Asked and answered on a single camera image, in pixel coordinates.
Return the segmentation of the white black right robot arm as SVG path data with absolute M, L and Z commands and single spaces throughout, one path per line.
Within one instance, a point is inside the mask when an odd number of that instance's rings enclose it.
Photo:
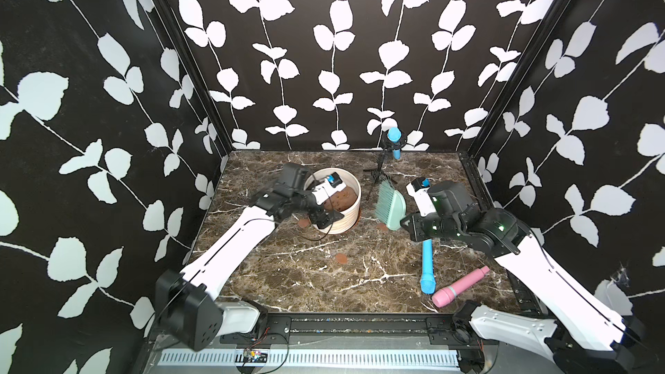
M 467 301 L 454 322 L 478 338 L 538 354 L 564 373 L 632 373 L 633 348 L 645 327 L 593 296 L 540 245 L 532 229 L 504 209 L 482 210 L 467 189 L 452 181 L 406 186 L 418 211 L 400 224 L 414 242 L 433 238 L 463 242 L 505 268 L 549 310 L 542 319 L 496 311 Z

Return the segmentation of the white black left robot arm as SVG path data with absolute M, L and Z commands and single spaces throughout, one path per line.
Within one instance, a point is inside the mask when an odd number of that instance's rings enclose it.
M 164 272 L 155 287 L 156 323 L 192 351 L 201 351 L 218 336 L 256 332 L 264 310 L 249 301 L 218 305 L 216 299 L 247 255 L 294 212 L 307 213 L 311 223 L 324 228 L 343 219 L 325 204 L 346 190 L 346 180 L 333 172 L 316 178 L 309 188 L 309 176 L 306 166 L 285 164 L 275 183 L 257 192 L 202 256 L 178 272 Z

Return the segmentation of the white wavy ceramic pot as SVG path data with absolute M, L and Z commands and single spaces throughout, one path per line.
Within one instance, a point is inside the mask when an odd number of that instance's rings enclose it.
M 334 173 L 339 175 L 342 183 L 346 185 L 346 188 L 341 192 L 332 194 L 332 201 L 327 200 L 324 206 L 327 209 L 333 208 L 335 211 L 339 211 L 343 215 L 343 218 L 328 227 L 324 228 L 315 225 L 315 228 L 322 233 L 339 235 L 350 228 L 353 228 L 360 216 L 360 203 L 362 197 L 360 182 L 353 173 L 344 169 L 331 167 L 315 171 L 313 175 L 305 181 L 305 185 L 306 188 L 309 189 L 314 182 L 319 183 L 325 177 Z

